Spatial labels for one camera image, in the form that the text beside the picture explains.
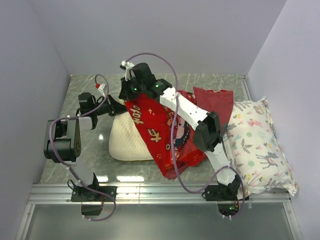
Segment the white pillow yellow edge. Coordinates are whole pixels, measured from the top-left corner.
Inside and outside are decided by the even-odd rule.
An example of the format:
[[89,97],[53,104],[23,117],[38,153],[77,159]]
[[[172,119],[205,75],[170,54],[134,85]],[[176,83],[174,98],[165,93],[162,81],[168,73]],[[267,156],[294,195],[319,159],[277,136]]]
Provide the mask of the white pillow yellow edge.
[[123,162],[153,160],[147,145],[127,111],[114,117],[108,149],[114,159]]

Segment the red pillowcase grey print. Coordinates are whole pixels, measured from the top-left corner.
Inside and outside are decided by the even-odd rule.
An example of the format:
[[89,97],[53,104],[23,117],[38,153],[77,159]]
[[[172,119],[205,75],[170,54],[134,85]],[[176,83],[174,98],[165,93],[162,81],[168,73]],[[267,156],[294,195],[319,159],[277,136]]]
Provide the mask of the red pillowcase grey print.
[[[230,90],[204,90],[194,87],[193,92],[180,91],[191,103],[208,112],[216,112],[224,130],[230,120],[234,105],[234,93]],[[124,103],[140,136],[162,175],[167,179],[177,177],[173,157],[179,173],[200,164],[206,155],[193,143],[194,130],[173,110],[162,106],[142,94]]]

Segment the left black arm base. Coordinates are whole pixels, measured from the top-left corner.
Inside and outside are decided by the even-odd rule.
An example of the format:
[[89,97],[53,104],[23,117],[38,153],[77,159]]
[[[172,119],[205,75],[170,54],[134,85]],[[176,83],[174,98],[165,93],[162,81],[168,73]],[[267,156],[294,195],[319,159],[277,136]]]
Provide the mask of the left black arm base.
[[117,187],[101,186],[96,177],[88,187],[91,191],[82,185],[76,185],[71,179],[67,181],[67,186],[72,190],[71,202],[81,203],[81,214],[84,217],[96,217],[102,213],[104,203],[114,202],[117,195]]

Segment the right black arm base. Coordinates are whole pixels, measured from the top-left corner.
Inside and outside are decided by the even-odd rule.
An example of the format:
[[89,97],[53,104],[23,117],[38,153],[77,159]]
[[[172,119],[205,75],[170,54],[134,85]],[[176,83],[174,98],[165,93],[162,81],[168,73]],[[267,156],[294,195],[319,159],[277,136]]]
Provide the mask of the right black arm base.
[[231,191],[223,184],[209,185],[205,188],[201,197],[206,202],[217,202],[218,211],[223,218],[234,218],[241,210],[243,197],[237,196],[238,191]]

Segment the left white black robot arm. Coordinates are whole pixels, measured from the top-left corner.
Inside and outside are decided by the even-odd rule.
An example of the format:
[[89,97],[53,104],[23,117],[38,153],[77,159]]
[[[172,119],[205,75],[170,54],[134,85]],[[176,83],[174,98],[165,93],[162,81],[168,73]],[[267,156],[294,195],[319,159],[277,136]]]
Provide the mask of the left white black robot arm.
[[49,120],[46,126],[43,153],[46,159],[64,166],[73,178],[72,190],[83,193],[89,201],[96,201],[101,195],[101,187],[96,175],[80,159],[82,151],[81,132],[94,130],[98,117],[114,117],[127,111],[111,95],[95,98],[84,92],[78,96],[79,108],[76,117]]

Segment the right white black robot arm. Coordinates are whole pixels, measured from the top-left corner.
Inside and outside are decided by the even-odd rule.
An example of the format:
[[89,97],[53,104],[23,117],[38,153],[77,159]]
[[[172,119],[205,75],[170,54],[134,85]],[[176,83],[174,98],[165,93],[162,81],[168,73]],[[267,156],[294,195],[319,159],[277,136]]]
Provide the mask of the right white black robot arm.
[[156,79],[147,63],[123,61],[120,67],[124,70],[124,78],[121,80],[119,97],[135,100],[146,94],[185,120],[194,130],[192,141],[195,147],[207,156],[215,171],[215,190],[224,199],[233,199],[238,194],[241,178],[229,164],[218,114],[196,106],[165,79]]

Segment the floral patterned white pillow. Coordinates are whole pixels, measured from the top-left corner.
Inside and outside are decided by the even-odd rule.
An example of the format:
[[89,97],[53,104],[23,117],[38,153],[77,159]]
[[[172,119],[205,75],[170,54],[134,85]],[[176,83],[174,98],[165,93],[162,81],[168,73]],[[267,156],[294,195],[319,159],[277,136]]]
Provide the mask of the floral patterned white pillow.
[[238,196],[282,188],[292,196],[298,185],[276,137],[268,100],[234,102],[223,136],[229,164],[243,185]]

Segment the aluminium mounting rail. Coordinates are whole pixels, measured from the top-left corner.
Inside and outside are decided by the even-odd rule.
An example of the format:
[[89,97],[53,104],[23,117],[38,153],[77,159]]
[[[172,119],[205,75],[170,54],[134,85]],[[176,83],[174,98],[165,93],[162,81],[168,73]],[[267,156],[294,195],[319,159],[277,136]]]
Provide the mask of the aluminium mounting rail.
[[252,194],[235,218],[218,204],[177,183],[119,183],[107,220],[81,217],[63,184],[35,184],[21,220],[18,240],[300,240],[290,195],[283,189]]

